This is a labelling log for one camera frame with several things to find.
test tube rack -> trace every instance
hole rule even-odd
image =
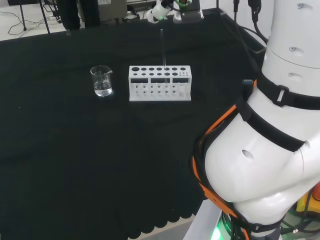
[[[130,102],[191,101],[190,66],[130,66]]]

water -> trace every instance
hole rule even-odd
[[[94,91],[99,97],[106,97],[112,93],[112,87],[107,80],[97,81],[94,84]]]

orange strap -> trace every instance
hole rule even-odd
[[[253,86],[256,87],[257,85],[257,81],[254,81]],[[237,107],[236,105],[233,105],[225,114],[223,114],[214,124],[212,124],[209,129],[205,132],[205,135],[208,135],[209,133],[211,133],[222,121],[225,120],[226,117],[228,117],[234,110],[236,110]],[[193,167],[193,171],[195,176],[197,177],[197,179],[199,179],[199,181],[201,181],[198,171],[197,171],[197,165],[196,165],[196,160],[194,157],[192,157],[192,167]],[[202,190],[204,191],[204,195],[211,200],[211,202],[213,202],[218,208],[220,208],[225,214],[227,215],[232,215],[235,218],[238,218],[237,214],[226,204],[226,201],[223,200],[219,195],[217,195],[215,192],[211,191],[210,189],[206,188],[205,186],[203,186],[201,183],[199,183]],[[249,235],[247,233],[247,230],[243,229],[244,232],[244,236],[246,238],[246,240],[250,240]]]

black strap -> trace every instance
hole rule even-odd
[[[246,121],[263,137],[279,147],[291,152],[295,152],[305,143],[304,141],[289,136],[265,121],[249,106],[249,104],[242,97],[236,101],[235,105],[244,121]]]
[[[283,107],[287,105],[298,109],[320,110],[319,96],[308,96],[291,92],[286,86],[274,84],[263,74],[257,79],[257,87],[277,106]],[[281,92],[283,92],[283,96],[278,101]]]
[[[251,232],[254,233],[263,233],[263,232],[267,232],[273,229],[277,229],[280,227],[280,224],[282,223],[283,219],[285,218],[285,216],[283,216],[283,218],[281,218],[281,220],[270,224],[270,225],[263,225],[260,223],[249,223],[247,222],[247,220],[245,219],[241,219],[241,218],[236,218],[232,215],[229,215],[231,218],[231,221],[234,222],[237,226],[239,226],[240,228],[243,228],[248,232],[248,234],[250,234]]]

black tablecloth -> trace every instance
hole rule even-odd
[[[162,64],[161,28],[167,64],[191,66],[192,101],[129,102],[129,66]],[[193,142],[255,77],[215,13],[3,41],[0,53],[4,240],[125,240],[196,214]],[[113,70],[112,97],[96,97],[95,65]]]

